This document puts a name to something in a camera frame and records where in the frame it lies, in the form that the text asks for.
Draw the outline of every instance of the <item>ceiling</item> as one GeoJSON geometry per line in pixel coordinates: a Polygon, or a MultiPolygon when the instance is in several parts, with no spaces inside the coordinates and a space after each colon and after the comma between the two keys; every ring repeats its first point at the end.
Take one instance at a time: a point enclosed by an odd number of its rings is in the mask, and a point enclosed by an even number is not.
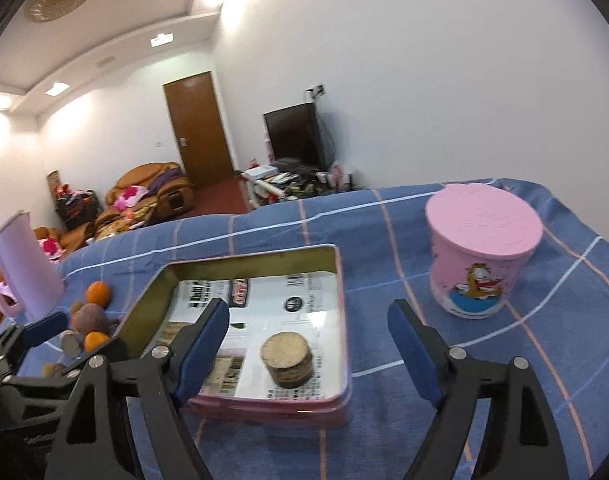
{"type": "Polygon", "coordinates": [[[46,23],[30,22],[24,7],[0,37],[0,95],[8,98],[12,113],[38,115],[61,98],[44,95],[55,81],[71,85],[64,93],[70,94],[127,63],[206,40],[217,22],[220,4],[210,2],[209,6],[204,0],[88,0],[46,23]],[[174,41],[153,50],[150,39],[159,32],[174,32],[174,41]],[[107,58],[106,64],[98,65],[107,58]]]}

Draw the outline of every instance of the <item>wooden door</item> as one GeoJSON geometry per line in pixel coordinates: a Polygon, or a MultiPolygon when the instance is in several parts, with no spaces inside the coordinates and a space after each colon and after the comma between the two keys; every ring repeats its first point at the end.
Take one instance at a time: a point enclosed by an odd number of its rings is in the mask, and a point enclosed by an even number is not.
{"type": "Polygon", "coordinates": [[[198,189],[235,175],[211,73],[164,85],[182,162],[198,189]]]}

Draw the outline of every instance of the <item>books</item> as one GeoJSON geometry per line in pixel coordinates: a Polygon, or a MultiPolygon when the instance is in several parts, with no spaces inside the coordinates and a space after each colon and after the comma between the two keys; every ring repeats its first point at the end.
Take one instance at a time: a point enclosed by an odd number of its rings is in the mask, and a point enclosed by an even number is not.
{"type": "Polygon", "coordinates": [[[278,168],[264,164],[262,166],[258,166],[257,168],[251,168],[242,174],[248,180],[259,180],[277,173],[279,173],[278,168]]]}

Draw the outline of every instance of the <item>purple cloth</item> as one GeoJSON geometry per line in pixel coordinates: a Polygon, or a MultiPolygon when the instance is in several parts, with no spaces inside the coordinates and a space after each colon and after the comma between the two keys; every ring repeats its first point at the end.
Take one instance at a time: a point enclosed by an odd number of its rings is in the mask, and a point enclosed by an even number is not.
{"type": "Polygon", "coordinates": [[[149,191],[152,194],[157,194],[159,189],[167,182],[182,175],[183,173],[180,168],[171,168],[153,179],[153,182],[149,184],[149,191]]]}

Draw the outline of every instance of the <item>pink tin box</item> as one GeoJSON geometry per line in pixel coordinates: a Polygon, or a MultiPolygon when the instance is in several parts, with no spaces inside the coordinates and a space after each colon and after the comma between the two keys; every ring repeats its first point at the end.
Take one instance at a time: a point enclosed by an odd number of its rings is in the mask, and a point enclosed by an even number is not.
{"type": "Polygon", "coordinates": [[[521,198],[486,184],[449,184],[427,202],[431,293],[448,312],[492,316],[507,303],[543,226],[521,198]]]}
{"type": "Polygon", "coordinates": [[[160,304],[161,289],[170,298],[149,348],[170,343],[211,298],[229,304],[230,328],[189,408],[205,418],[287,428],[348,422],[351,375],[337,247],[170,264],[149,287],[153,295],[148,298],[147,292],[140,299],[143,313],[160,304]],[[262,343],[277,332],[297,332],[307,340],[315,372],[304,386],[280,388],[262,363],[262,343]]]}

